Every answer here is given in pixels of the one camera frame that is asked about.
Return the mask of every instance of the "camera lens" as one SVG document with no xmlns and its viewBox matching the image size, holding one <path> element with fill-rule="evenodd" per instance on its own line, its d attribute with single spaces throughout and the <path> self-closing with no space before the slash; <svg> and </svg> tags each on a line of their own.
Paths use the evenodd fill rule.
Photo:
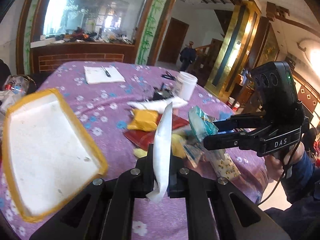
<svg viewBox="0 0 320 240">
<path fill-rule="evenodd" d="M 271 80 L 271 83 L 272 83 L 274 86 L 276 86 L 276 85 L 278 84 L 278 79 L 277 79 L 276 75 L 273 74 L 273 73 L 270 74 L 270 80 Z"/>
<path fill-rule="evenodd" d="M 266 87 L 269 86 L 269 81 L 268 81 L 268 78 L 266 77 L 266 75 L 264 75 L 264 74 L 261 75 L 261 81 L 263 84 L 265 84 Z"/>
<path fill-rule="evenodd" d="M 260 86 L 260 81 L 257 77 L 255 78 L 255 81 L 256 81 L 257 86 Z"/>
</svg>

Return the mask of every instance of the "table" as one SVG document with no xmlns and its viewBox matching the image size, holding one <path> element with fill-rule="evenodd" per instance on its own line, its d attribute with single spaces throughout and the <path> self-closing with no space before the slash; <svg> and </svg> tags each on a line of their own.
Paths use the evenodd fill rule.
<svg viewBox="0 0 320 240">
<path fill-rule="evenodd" d="M 115 66 L 126 82 L 88 85 L 85 81 L 84 66 Z M 162 82 L 174 85 L 174 81 L 161 78 L 166 69 L 123 63 L 107 62 L 67 62 L 60 66 L 41 86 L 41 90 L 56 87 L 80 119 L 105 155 L 109 170 L 105 179 L 117 178 L 122 172 L 135 166 L 135 146 L 124 137 L 123 132 L 131 121 L 128 101 L 142 99 L 159 87 Z M 198 105 L 207 114 L 218 118 L 220 112 L 228 113 L 228 108 L 216 97 L 200 86 L 196 86 L 189 104 L 179 109 L 179 116 L 188 119 L 188 109 Z M 252 201 L 260 201 L 268 178 L 263 158 L 253 151 L 238 148 L 227 149 L 227 153 L 241 172 L 233 183 Z M 197 171 L 202 176 L 216 178 L 207 162 L 200 162 Z M 23 222 L 11 200 L 3 170 L 0 171 L 0 208 L 6 219 L 22 240 L 27 240 L 45 221 L 36 224 Z M 133 212 L 132 239 L 187 239 L 187 217 L 184 199 L 169 199 L 167 196 L 159 204 L 147 199 L 136 199 Z"/>
</svg>

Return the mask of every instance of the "dark jacket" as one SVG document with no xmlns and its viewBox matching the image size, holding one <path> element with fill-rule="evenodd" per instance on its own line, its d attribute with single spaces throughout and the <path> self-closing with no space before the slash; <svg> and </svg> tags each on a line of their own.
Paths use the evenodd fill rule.
<svg viewBox="0 0 320 240">
<path fill-rule="evenodd" d="M 188 61 L 195 61 L 196 60 L 196 50 L 193 48 L 185 47 L 181 52 L 180 52 L 180 61 L 182 62 L 183 60 L 188 60 Z"/>
<path fill-rule="evenodd" d="M 320 169 L 306 152 L 292 166 L 292 176 L 281 179 L 281 184 L 292 206 L 284 211 L 270 208 L 266 213 L 292 240 L 320 239 Z"/>
<path fill-rule="evenodd" d="M 313 147 L 313 143 L 316 140 L 317 131 L 316 128 L 310 128 L 302 137 L 301 141 L 304 145 L 304 149 L 308 152 L 311 151 L 316 153 L 316 150 Z"/>
</svg>

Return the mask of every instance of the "hand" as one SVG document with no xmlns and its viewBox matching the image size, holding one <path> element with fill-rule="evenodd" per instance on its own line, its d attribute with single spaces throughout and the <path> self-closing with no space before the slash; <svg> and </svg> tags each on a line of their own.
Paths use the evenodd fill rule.
<svg viewBox="0 0 320 240">
<path fill-rule="evenodd" d="M 288 154 L 284 157 L 284 163 L 287 164 L 289 161 L 290 156 L 293 154 L 293 150 L 296 145 L 291 147 L 290 151 Z M 295 154 L 293 155 L 290 164 L 296 164 L 298 163 L 301 158 L 303 157 L 304 154 L 304 145 L 302 142 L 300 142 Z M 282 168 L 282 162 L 278 159 L 276 159 L 273 155 L 267 155 L 264 156 L 264 163 L 267 167 L 268 175 L 270 178 L 278 181 L 280 179 L 280 176 L 283 173 L 283 168 Z"/>
</svg>

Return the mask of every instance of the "doorway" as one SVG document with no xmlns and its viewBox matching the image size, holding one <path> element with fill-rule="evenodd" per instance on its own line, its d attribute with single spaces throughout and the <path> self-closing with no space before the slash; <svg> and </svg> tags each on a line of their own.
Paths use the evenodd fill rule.
<svg viewBox="0 0 320 240">
<path fill-rule="evenodd" d="M 189 25 L 171 18 L 158 61 L 176 64 Z"/>
</svg>

